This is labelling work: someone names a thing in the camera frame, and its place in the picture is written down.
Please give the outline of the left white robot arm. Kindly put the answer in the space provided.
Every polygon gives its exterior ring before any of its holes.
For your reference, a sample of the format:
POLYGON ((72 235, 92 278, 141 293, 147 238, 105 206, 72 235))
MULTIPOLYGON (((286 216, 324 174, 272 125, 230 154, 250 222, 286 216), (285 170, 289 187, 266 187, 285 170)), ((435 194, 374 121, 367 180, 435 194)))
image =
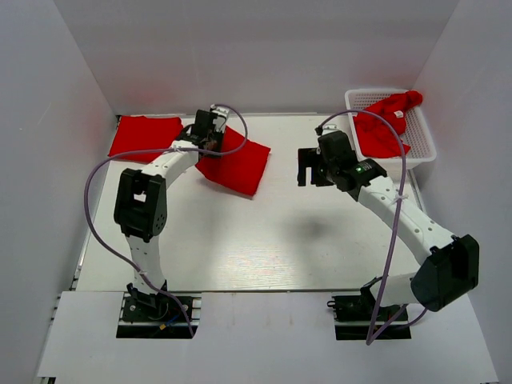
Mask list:
POLYGON ((114 221, 127 240, 132 262, 139 268, 127 289, 152 319, 164 317, 169 309, 169 299, 161 293, 167 285, 158 242, 167 220, 167 189, 199 162, 201 150, 210 154, 221 151, 229 114, 220 106, 198 110, 194 123, 179 132, 170 152, 138 170, 127 168, 121 173, 114 221))

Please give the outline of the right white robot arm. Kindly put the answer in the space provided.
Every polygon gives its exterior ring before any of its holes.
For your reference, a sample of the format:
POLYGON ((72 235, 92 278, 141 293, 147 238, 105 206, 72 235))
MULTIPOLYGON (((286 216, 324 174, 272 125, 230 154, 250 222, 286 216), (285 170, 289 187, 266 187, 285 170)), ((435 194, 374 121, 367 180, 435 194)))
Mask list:
POLYGON ((336 186, 376 214, 409 249, 419 268, 412 274, 374 278, 360 289, 362 312, 378 319, 391 306, 420 304, 438 312, 474 289, 479 280, 479 244, 436 224, 409 202, 375 160, 359 161, 339 130, 298 150, 298 185, 336 186))

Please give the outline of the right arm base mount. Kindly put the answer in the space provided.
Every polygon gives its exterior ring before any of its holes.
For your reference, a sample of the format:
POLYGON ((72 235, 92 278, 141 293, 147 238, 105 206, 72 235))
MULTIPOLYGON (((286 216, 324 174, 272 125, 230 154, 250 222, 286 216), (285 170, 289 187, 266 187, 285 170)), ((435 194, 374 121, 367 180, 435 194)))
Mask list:
MULTIPOLYGON (((334 330, 337 341, 365 341, 370 326, 373 307, 365 307, 356 294, 335 295, 326 303, 334 316, 334 330)), ((406 324, 408 313, 404 310, 394 322, 384 329, 377 340, 407 340, 411 332, 406 324)))

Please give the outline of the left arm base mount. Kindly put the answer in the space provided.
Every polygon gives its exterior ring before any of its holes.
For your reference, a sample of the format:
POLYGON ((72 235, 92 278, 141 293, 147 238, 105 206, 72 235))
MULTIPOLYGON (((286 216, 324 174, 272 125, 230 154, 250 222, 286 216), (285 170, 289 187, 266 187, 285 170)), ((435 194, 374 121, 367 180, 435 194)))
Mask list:
POLYGON ((138 303, 128 293, 123 295, 117 339, 189 340, 192 337, 185 316, 175 301, 164 302, 162 309, 155 310, 138 303))

